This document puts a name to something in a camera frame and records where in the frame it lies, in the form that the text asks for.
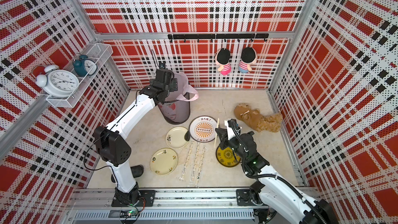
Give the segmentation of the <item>bare wooden chopsticks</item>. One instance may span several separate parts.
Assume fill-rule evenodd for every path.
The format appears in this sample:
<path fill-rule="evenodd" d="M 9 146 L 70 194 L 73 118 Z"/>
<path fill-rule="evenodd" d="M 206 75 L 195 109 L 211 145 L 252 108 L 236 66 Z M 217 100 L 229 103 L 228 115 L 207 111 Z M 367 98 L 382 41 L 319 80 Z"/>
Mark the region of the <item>bare wooden chopsticks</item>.
<path fill-rule="evenodd" d="M 216 131 L 216 129 L 217 129 L 217 128 L 219 128 L 219 122 L 220 122 L 220 119 L 219 119 L 219 118 L 217 118 L 217 124 L 216 124 L 216 128 L 215 128 L 214 149 L 217 149 L 217 139 L 218 139 L 218 134 L 217 134 L 217 131 Z"/>

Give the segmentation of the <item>disposable chopsticks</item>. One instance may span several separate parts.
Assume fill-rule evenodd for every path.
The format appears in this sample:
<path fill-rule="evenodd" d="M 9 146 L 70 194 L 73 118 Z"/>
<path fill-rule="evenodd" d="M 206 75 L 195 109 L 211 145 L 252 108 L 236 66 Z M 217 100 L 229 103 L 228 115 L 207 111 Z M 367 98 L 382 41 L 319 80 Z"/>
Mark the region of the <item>disposable chopsticks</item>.
<path fill-rule="evenodd" d="M 190 184 L 193 184 L 195 175 L 196 175 L 196 170 L 197 170 L 197 162 L 199 159 L 199 153 L 200 153 L 200 144 L 197 143 L 197 149 L 195 152 L 195 158 L 194 158 L 194 164 L 193 164 L 193 168 L 192 168 L 192 172 L 191 172 L 191 177 L 190 177 Z"/>
<path fill-rule="evenodd" d="M 187 153 L 186 161 L 184 163 L 184 167 L 183 167 L 182 172 L 181 172 L 181 176 L 179 178 L 179 180 L 181 180 L 181 181 L 184 180 L 184 177 L 185 177 L 185 174 L 186 174 L 189 162 L 190 162 L 190 157 L 191 157 L 191 154 L 192 154 L 193 146 L 194 146 L 194 144 L 191 143 L 191 145 L 189 147 L 189 150 L 188 150 L 188 153 Z"/>
<path fill-rule="evenodd" d="M 202 174 L 202 167 L 203 167 L 203 163 L 204 163 L 205 152 L 206 152 L 206 147 L 204 146 L 202 149 L 201 157 L 200 157 L 200 164 L 199 164 L 197 178 L 195 180 L 195 187 L 199 186 L 199 181 L 200 181 L 201 174 Z"/>

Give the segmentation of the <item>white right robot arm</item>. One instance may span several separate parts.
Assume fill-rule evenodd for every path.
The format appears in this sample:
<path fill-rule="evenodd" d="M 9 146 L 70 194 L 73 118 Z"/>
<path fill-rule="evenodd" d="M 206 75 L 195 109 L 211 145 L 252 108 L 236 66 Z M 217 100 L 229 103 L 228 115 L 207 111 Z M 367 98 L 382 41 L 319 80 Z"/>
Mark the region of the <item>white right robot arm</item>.
<path fill-rule="evenodd" d="M 219 147 L 231 148 L 241 158 L 245 176 L 254 179 L 251 201 L 265 204 L 292 224 L 337 224 L 334 210 L 326 200 L 316 200 L 283 178 L 257 151 L 254 132 L 240 134 L 228 127 L 217 128 Z"/>

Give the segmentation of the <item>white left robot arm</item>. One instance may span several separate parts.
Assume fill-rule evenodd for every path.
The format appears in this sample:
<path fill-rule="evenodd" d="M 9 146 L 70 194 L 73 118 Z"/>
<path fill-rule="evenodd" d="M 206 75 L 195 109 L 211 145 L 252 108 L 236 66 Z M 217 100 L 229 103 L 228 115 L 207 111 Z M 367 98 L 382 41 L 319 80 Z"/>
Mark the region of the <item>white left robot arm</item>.
<path fill-rule="evenodd" d="M 135 204 L 141 198 L 129 164 L 132 148 L 126 139 L 148 112 L 177 90 L 174 73 L 164 68 L 157 69 L 155 79 L 137 93 L 135 101 L 119 117 L 94 131 L 96 151 L 111 169 L 116 183 L 115 197 L 122 204 Z"/>

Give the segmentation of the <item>white plate with teal rim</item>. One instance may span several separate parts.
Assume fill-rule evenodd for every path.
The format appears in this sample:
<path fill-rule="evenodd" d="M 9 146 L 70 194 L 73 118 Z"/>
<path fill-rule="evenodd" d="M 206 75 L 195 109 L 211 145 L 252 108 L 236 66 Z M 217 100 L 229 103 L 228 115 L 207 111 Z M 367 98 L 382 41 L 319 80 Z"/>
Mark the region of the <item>white plate with teal rim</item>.
<path fill-rule="evenodd" d="M 191 121 L 188 131 L 194 141 L 208 143 L 216 138 L 217 123 L 217 120 L 210 116 L 199 116 Z"/>

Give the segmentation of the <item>yellow patterned plate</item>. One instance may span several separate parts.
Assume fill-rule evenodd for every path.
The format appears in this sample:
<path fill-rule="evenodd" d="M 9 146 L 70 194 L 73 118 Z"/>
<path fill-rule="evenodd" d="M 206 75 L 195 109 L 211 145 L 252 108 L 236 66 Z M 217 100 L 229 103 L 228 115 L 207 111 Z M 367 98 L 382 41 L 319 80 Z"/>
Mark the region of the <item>yellow patterned plate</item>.
<path fill-rule="evenodd" d="M 221 149 L 220 147 L 216 150 L 217 161 L 227 168 L 233 168 L 240 164 L 241 157 L 239 157 L 230 147 Z"/>

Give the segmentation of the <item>black mesh waste bin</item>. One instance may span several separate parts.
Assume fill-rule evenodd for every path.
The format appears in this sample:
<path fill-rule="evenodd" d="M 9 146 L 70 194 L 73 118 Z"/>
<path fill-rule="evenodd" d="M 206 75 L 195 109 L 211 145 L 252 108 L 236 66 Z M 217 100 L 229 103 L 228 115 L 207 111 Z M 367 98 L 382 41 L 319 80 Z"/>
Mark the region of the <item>black mesh waste bin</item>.
<path fill-rule="evenodd" d="M 186 122 L 190 117 L 190 102 L 178 100 L 181 93 L 173 92 L 165 100 L 159 103 L 158 108 L 166 122 L 177 125 Z"/>

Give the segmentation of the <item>cream plate with flower print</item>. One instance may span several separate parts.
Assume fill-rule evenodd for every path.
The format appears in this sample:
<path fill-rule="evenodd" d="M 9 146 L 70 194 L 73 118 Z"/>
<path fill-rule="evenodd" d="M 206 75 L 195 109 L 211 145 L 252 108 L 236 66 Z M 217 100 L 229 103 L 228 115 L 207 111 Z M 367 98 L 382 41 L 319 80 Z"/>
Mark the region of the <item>cream plate with flower print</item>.
<path fill-rule="evenodd" d="M 184 148 L 189 141 L 185 139 L 188 129 L 184 127 L 174 127 L 166 135 L 165 142 L 168 147 L 173 149 Z"/>

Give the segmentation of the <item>brown teddy bear plush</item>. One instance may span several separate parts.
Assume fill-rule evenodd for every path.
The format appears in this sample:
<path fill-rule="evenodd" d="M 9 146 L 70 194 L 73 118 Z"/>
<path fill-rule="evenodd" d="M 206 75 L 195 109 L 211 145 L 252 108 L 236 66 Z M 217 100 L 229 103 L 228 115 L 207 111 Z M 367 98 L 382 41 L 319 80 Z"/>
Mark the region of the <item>brown teddy bear plush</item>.
<path fill-rule="evenodd" d="M 262 115 L 258 109 L 253 109 L 246 103 L 239 103 L 234 109 L 234 115 L 257 132 L 279 132 L 283 121 L 281 113 Z"/>

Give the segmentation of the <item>pink striped hanging doll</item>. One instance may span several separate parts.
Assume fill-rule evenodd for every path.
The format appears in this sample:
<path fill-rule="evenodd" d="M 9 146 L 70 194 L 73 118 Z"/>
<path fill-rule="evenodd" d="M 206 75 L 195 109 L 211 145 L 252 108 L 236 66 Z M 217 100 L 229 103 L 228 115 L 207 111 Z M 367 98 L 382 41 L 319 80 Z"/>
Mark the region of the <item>pink striped hanging doll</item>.
<path fill-rule="evenodd" d="M 225 48 L 219 49 L 215 55 L 215 61 L 218 65 L 217 71 L 223 76 L 227 76 L 231 72 L 230 58 L 230 51 Z"/>

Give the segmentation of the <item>blue striped hanging doll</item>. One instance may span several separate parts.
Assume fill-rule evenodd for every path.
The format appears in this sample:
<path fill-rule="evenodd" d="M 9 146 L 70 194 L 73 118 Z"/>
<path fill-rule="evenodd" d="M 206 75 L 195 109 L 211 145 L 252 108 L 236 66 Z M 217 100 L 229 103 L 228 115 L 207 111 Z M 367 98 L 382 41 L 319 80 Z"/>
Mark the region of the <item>blue striped hanging doll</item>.
<path fill-rule="evenodd" d="M 257 62 L 257 52 L 252 47 L 246 47 L 242 50 L 238 70 L 241 73 L 249 73 L 252 71 L 252 65 Z"/>

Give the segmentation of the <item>teal alarm clock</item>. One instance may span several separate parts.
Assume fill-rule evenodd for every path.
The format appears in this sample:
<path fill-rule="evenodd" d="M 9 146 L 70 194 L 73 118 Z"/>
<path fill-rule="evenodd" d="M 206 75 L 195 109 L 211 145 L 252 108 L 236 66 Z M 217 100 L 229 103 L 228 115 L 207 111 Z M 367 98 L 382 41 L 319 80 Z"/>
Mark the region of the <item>teal alarm clock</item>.
<path fill-rule="evenodd" d="M 97 71 L 97 65 L 87 55 L 80 55 L 73 61 L 73 67 L 79 77 L 93 76 Z"/>

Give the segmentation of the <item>white twin-bell alarm clock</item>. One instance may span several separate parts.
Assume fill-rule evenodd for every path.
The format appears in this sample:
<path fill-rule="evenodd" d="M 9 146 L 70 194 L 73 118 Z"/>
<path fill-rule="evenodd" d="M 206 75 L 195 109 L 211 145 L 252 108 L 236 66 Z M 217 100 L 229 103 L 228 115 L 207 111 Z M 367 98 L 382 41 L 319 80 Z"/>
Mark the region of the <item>white twin-bell alarm clock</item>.
<path fill-rule="evenodd" d="M 44 73 L 36 77 L 36 85 L 50 96 L 66 98 L 71 96 L 80 84 L 79 79 L 70 71 L 60 69 L 58 65 L 49 65 Z"/>

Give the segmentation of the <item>black wall hook rail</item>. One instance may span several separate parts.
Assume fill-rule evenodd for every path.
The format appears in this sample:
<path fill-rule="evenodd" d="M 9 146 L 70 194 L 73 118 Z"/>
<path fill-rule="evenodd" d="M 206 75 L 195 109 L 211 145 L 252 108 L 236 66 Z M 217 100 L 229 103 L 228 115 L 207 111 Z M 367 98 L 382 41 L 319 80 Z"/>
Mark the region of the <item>black wall hook rail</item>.
<path fill-rule="evenodd" d="M 169 40 L 186 40 L 197 39 L 197 40 L 213 40 L 213 39 L 268 39 L 269 33 L 227 33 L 227 34 L 168 34 L 167 35 Z"/>

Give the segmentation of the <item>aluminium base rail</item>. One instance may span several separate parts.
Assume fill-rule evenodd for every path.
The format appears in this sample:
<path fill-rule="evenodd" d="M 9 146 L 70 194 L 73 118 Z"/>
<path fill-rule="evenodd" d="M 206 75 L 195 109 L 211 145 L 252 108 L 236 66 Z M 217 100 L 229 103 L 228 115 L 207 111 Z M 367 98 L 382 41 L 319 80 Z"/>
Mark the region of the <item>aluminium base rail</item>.
<path fill-rule="evenodd" d="M 63 224 L 265 223 L 286 220 L 267 205 L 251 205 L 248 188 L 143 188 L 146 200 L 116 205 L 114 189 L 77 189 Z"/>

